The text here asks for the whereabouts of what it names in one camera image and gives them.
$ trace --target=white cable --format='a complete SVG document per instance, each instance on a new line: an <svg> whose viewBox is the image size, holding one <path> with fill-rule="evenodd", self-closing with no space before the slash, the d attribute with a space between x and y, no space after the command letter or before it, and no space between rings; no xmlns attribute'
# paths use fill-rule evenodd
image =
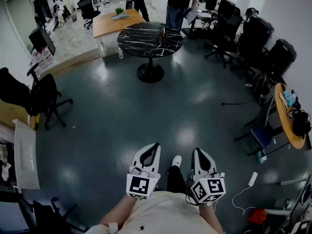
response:
<svg viewBox="0 0 312 234"><path fill-rule="evenodd" d="M233 204L233 206L234 206L235 208L242 209L242 210L243 210L242 215L245 215L245 211L246 211L246 210L251 209L251 208L256 208L256 207L248 207L248 208L246 208L246 209L243 209L243 208L241 208L241 207L237 207L237 206L234 205L233 199L234 199L237 195L241 194L243 191L241 191L240 193L236 194L236 195L232 198L232 204Z"/></svg>
<svg viewBox="0 0 312 234"><path fill-rule="evenodd" d="M214 212L215 212L215 207L216 207L217 202L218 202L218 200L217 200L217 201L215 202L215 204L214 204Z"/></svg>

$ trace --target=jeans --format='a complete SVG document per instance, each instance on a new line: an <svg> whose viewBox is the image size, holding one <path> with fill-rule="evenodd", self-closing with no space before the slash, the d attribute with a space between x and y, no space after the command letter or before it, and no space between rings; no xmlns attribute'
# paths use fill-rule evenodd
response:
<svg viewBox="0 0 312 234"><path fill-rule="evenodd" d="M166 25L169 28L181 31L182 22L187 8L175 8L167 5Z"/></svg>
<svg viewBox="0 0 312 234"><path fill-rule="evenodd" d="M135 1L135 10L136 11L140 10L142 13L143 19L145 21L150 21L150 19L148 18L148 13L147 13L147 9L146 9L144 0L136 0Z"/></svg>
<svg viewBox="0 0 312 234"><path fill-rule="evenodd" d="M177 166L170 167L168 170L167 191L186 194L186 189L186 184L180 168Z"/></svg>

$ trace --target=black marble table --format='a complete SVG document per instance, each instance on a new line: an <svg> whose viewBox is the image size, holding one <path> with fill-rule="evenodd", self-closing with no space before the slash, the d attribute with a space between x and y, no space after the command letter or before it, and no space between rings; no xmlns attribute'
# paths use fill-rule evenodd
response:
<svg viewBox="0 0 312 234"><path fill-rule="evenodd" d="M167 43L159 43L165 27L168 33ZM149 62L139 66L137 77L147 83L160 81L164 76L161 66L153 65L153 58L164 57L178 51L182 46L182 35L175 29L160 22L140 22L125 28L118 36L118 45L126 53L149 58Z"/></svg>

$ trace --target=white sneaker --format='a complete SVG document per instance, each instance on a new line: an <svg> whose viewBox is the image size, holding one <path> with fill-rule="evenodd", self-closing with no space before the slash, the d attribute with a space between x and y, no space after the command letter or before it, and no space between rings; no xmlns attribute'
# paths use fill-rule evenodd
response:
<svg viewBox="0 0 312 234"><path fill-rule="evenodd" d="M182 163L181 155L175 156L174 159L172 160L172 166L180 167L181 163Z"/></svg>

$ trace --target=person's arm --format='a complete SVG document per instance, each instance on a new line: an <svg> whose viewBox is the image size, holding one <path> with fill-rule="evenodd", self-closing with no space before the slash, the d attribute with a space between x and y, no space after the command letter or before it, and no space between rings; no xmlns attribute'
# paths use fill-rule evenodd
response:
<svg viewBox="0 0 312 234"><path fill-rule="evenodd" d="M130 216L136 201L136 198L125 195L122 200L102 218L100 224L108 226L109 223L117 223L118 229L120 230L124 222Z"/></svg>
<svg viewBox="0 0 312 234"><path fill-rule="evenodd" d="M217 219L213 206L199 207L199 215L218 233L223 234L222 226Z"/></svg>
<svg viewBox="0 0 312 234"><path fill-rule="evenodd" d="M193 2L192 2L192 8L193 7L196 7L197 8L197 0L193 0Z"/></svg>

